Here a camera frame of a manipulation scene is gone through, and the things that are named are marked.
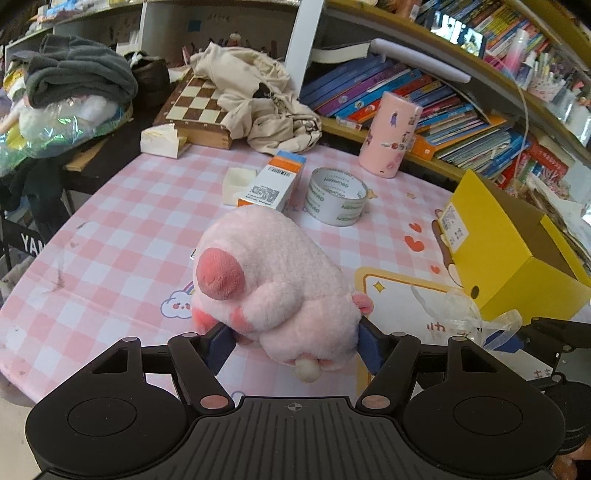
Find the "gray towel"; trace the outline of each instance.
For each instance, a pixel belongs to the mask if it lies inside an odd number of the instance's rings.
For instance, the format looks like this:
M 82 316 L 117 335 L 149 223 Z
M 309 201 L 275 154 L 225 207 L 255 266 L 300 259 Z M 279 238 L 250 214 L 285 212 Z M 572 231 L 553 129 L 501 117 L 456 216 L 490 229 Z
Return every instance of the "gray towel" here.
M 92 40 L 50 34 L 39 53 L 15 57 L 28 64 L 25 85 L 34 108 L 81 95 L 99 95 L 123 105 L 138 93 L 127 61 Z

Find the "label on box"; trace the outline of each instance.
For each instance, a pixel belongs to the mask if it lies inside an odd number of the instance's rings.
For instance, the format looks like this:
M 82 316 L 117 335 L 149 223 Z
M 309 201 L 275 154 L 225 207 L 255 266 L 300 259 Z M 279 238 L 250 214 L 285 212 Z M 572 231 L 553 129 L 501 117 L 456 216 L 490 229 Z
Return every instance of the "label on box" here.
M 450 203 L 447 206 L 439 220 L 439 223 L 441 224 L 441 229 L 447 238 L 449 250 L 451 250 L 453 254 L 458 248 L 460 248 L 460 245 L 464 243 L 464 240 L 468 238 L 469 234 L 466 225 L 464 225 L 464 222 L 462 221 L 462 217 L 460 217 L 458 214 L 456 208 L 453 206 L 453 203 Z

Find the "pink paw pad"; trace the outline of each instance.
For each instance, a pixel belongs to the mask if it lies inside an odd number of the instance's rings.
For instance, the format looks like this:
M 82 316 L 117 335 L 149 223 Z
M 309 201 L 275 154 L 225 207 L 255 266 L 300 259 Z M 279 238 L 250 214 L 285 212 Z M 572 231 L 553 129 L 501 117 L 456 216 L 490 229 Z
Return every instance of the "pink paw pad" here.
M 197 333 L 200 335 L 204 335 L 217 324 L 217 320 L 203 310 L 193 308 L 191 310 L 191 316 L 193 317 L 193 323 Z
M 242 307 L 238 307 L 230 314 L 230 326 L 238 333 L 249 333 L 254 330 L 252 323 L 244 316 Z
M 195 269 L 199 289 L 214 300 L 229 300 L 244 290 L 244 271 L 233 256 L 220 248 L 208 248 Z

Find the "chessboard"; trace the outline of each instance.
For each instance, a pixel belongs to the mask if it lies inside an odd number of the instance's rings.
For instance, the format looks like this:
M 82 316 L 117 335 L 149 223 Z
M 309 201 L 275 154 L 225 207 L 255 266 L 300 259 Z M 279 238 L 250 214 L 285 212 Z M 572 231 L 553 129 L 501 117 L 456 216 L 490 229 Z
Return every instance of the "chessboard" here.
M 221 125 L 227 112 L 217 104 L 219 90 L 209 80 L 196 78 L 190 70 L 174 89 L 154 125 L 174 124 L 189 143 L 230 149 L 230 132 Z

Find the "beige cloth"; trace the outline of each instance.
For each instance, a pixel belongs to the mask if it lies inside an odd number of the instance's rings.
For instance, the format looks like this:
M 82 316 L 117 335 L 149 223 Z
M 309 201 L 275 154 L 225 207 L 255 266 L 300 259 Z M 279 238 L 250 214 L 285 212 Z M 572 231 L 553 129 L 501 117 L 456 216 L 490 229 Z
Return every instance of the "beige cloth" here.
M 266 54 L 210 43 L 191 66 L 220 90 L 217 104 L 228 111 L 222 125 L 232 138 L 248 137 L 252 148 L 270 154 L 300 153 L 320 138 L 320 117 L 297 100 L 283 65 Z

